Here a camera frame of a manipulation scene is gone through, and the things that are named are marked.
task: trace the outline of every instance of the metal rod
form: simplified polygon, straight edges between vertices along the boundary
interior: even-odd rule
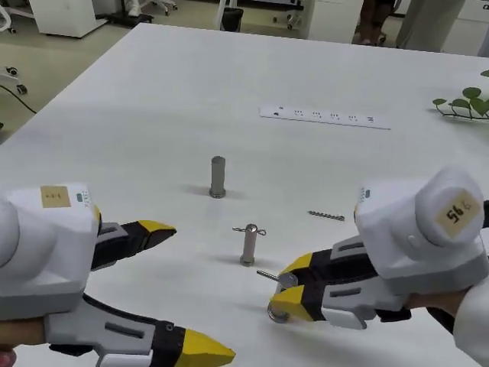
[[[226,159],[216,156],[211,160],[211,188],[209,195],[214,199],[221,199],[226,196],[224,188]]]
[[[244,245],[243,255],[239,261],[243,266],[253,266],[254,264],[254,248],[257,243],[258,227],[255,224],[248,224],[244,230]]]
[[[266,277],[268,279],[271,279],[272,281],[278,281],[278,277],[276,277],[273,274],[267,273],[266,271],[263,270],[257,270],[257,274],[261,275],[262,277]]]

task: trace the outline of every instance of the metal pin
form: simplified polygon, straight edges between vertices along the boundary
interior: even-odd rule
[[[276,277],[276,276],[275,276],[275,275],[273,275],[273,274],[267,273],[266,271],[263,271],[263,270],[257,270],[257,274],[258,274],[258,275],[261,275],[262,277],[265,277],[265,278],[271,279],[272,281],[278,281],[278,277]]]
[[[216,156],[211,160],[211,188],[209,195],[214,199],[221,199],[226,196],[224,188],[226,159]]]
[[[328,218],[328,219],[334,219],[334,220],[339,220],[340,222],[344,222],[345,221],[345,217],[344,216],[333,216],[332,214],[328,214],[328,213],[321,213],[321,212],[315,212],[313,210],[310,210],[308,212],[311,216],[321,216],[322,218]]]
[[[243,266],[253,266],[257,235],[266,235],[267,231],[258,229],[255,224],[248,224],[245,229],[235,227],[232,230],[236,232],[244,232],[243,255],[239,258],[239,262],[241,262],[241,265]]]

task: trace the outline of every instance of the metal cylinder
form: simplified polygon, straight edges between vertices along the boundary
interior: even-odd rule
[[[255,224],[248,224],[244,231],[243,255],[239,261],[243,266],[253,266],[254,264],[254,247],[257,243],[258,227]]]
[[[275,294],[281,293],[283,291],[285,291],[285,288],[282,287],[280,283],[278,283]],[[290,315],[287,312],[278,310],[276,307],[273,307],[272,304],[268,304],[267,312],[269,318],[271,318],[276,323],[286,323],[290,319]]]
[[[209,195],[214,199],[221,199],[226,195],[224,188],[226,159],[216,156],[211,160],[211,188]]]

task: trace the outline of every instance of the power strip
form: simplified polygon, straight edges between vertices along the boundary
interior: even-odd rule
[[[378,117],[356,115],[352,113],[332,113],[318,109],[262,106],[260,107],[260,117],[390,130],[390,126],[383,119],[379,119]]]

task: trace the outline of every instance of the number label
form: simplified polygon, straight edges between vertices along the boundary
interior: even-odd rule
[[[481,211],[481,205],[466,190],[439,213],[437,223],[450,238],[456,237]]]

